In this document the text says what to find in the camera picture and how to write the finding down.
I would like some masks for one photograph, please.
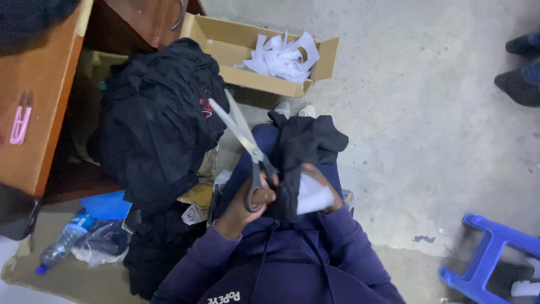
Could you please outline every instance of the hoodie sleeve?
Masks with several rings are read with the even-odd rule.
[[[372,248],[367,234],[347,207],[319,214],[330,241],[330,264],[357,278],[392,303],[404,303],[390,275]]]
[[[159,285],[151,303],[197,303],[210,287],[221,279],[225,264],[240,243],[228,239],[211,225],[198,238]]]

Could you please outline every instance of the plastic water bottle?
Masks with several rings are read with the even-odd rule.
[[[41,265],[36,269],[36,273],[45,274],[51,267],[62,262],[75,243],[88,232],[88,229],[95,221],[96,219],[91,217],[84,208],[81,209],[73,220],[66,225],[56,241],[43,251]]]

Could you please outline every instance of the pink clip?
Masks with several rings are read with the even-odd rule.
[[[28,127],[28,120],[30,120],[30,113],[32,112],[33,92],[30,90],[28,95],[26,92],[21,96],[17,112],[15,113],[15,120],[13,121],[13,130],[11,131],[11,138],[9,142],[11,144],[22,144],[24,142],[24,136],[26,135],[26,129]],[[21,120],[23,107],[24,118]]]

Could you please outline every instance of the scissors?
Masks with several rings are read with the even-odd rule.
[[[261,169],[266,172],[266,180],[271,188],[274,186],[272,178],[274,174],[278,173],[278,170],[274,168],[274,166],[270,163],[268,156],[266,156],[266,154],[259,149],[259,146],[257,146],[255,138],[247,125],[244,115],[240,111],[240,108],[238,107],[238,104],[234,100],[233,96],[227,89],[225,89],[225,95],[227,96],[231,113],[234,115],[236,122],[232,120],[229,114],[227,114],[227,112],[225,112],[225,110],[220,107],[215,100],[209,98],[208,101],[210,103],[210,107],[214,109],[215,113],[218,114],[221,120],[223,120],[227,127],[229,127],[232,133],[238,138],[249,155],[251,155],[251,160],[253,161],[253,171],[251,175],[252,183],[251,189],[249,189],[246,200],[244,201],[244,207],[246,207],[246,209],[251,213],[257,212],[260,210],[260,208],[262,208],[262,205],[259,204],[258,206],[253,206],[251,197],[253,196],[255,190],[262,189],[260,179]]]
[[[24,92],[19,100],[19,106],[17,112],[15,112],[15,120],[13,121],[13,129],[11,131],[11,137],[9,142],[11,144],[22,144],[24,142],[24,136],[26,135],[26,129],[28,127],[28,120],[30,120],[30,113],[32,112],[33,104],[33,92]]]

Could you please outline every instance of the white sneaker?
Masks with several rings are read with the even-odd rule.
[[[289,119],[289,117],[291,116],[291,105],[286,101],[282,101],[275,106],[274,112],[283,114],[285,115],[286,119]]]
[[[300,112],[298,113],[298,116],[315,118],[315,107],[312,106],[311,104],[305,106],[303,109],[300,110]]]

